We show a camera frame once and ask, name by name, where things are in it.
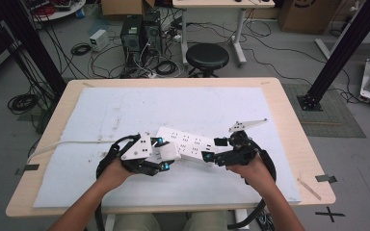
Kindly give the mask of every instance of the white paper sheet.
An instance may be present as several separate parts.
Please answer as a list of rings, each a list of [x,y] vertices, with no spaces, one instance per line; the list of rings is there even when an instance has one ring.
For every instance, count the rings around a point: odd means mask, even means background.
[[[229,137],[238,121],[268,118],[247,130],[266,149],[277,169],[277,185],[289,202],[300,202],[283,147],[259,88],[84,89],[61,141],[116,141],[160,126],[209,138]],[[60,144],[44,174],[34,207],[68,207],[95,180],[98,162],[112,143]],[[155,176],[135,175],[103,199],[103,206],[250,204],[260,196],[224,167],[186,160]]]

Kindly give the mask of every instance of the stool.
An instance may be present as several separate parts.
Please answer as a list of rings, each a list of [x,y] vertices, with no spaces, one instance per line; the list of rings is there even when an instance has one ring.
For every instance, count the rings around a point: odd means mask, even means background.
[[[199,43],[188,49],[186,52],[188,64],[194,68],[189,71],[189,77],[198,77],[200,74],[204,78],[211,76],[218,77],[213,73],[229,62],[229,54],[221,46],[211,43]]]

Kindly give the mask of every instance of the wooden tabletop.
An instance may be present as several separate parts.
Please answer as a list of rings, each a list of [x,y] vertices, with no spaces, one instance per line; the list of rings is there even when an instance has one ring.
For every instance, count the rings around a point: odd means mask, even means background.
[[[263,2],[262,0],[173,0],[172,4],[176,8],[272,8],[275,3],[270,0]]]
[[[261,88],[272,113],[279,138],[284,147],[293,176],[298,180],[297,187],[302,195],[298,205],[332,204],[335,195],[328,182],[318,182],[315,176],[324,175],[320,163],[311,148],[304,130],[293,111],[290,102],[276,78],[193,78],[193,79],[135,79],[135,80],[74,80],[67,84],[66,90],[41,137],[37,151],[60,140],[67,121],[84,88],[173,88],[173,87],[257,87]],[[40,165],[38,170],[25,171],[6,213],[9,217],[35,217],[61,215],[64,208],[33,208],[44,172],[54,148],[33,158],[30,165]],[[168,211],[180,211],[171,207]],[[153,208],[144,212],[168,212]],[[116,213],[118,209],[107,208],[104,213]]]

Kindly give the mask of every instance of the black tape cross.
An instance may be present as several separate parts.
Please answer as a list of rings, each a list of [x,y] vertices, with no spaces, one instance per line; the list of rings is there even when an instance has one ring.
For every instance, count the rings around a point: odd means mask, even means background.
[[[345,217],[344,214],[337,214],[337,213],[332,213],[330,210],[330,207],[327,207],[328,213],[323,213],[323,212],[315,212],[315,215],[323,215],[323,216],[330,216],[331,222],[335,222],[334,218],[332,216],[337,216],[337,217]]]
[[[325,182],[328,181],[330,184],[337,182],[337,178],[335,176],[328,176],[328,175],[319,175],[315,176],[318,182]]]

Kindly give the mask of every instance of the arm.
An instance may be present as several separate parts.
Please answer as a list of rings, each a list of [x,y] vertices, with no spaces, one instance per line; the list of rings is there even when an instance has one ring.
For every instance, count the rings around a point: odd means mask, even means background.
[[[121,165],[120,160],[115,159],[49,230],[84,230],[103,196],[120,186],[132,174]]]
[[[229,166],[227,169],[240,174],[263,197],[276,230],[304,230],[259,155],[247,166]]]

